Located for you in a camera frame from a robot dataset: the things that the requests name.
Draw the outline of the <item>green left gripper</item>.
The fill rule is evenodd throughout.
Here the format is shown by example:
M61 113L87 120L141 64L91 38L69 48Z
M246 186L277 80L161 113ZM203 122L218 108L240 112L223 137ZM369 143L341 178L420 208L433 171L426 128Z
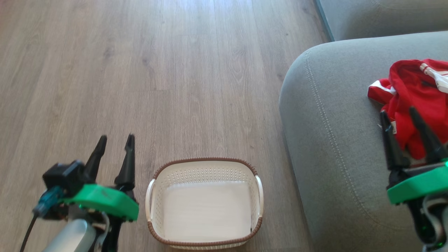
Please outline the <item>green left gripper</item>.
M86 184L75 196L63 198L62 203L105 212L127 222L136 221L139 204L124 193L135 188L135 135L129 134L125 144L125 158L114 180L118 190L95 184L106 145L107 136L102 135L85 164L83 176Z

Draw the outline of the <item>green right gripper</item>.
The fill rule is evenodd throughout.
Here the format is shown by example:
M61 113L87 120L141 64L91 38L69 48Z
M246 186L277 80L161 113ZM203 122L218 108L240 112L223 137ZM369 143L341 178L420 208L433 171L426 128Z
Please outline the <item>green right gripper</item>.
M447 148L442 145L437 135L425 123L417 109L409 109L413 126L420 135L426 152L427 164L434 164L432 169L411 176L402 182L387 189L389 202L393 205L402 204L421 197L447 191L448 188L448 158ZM383 147L385 151L387 169L403 170L410 167L410 160L404 156L402 149L394 136L394 127L385 110L380 112L380 125L382 127Z

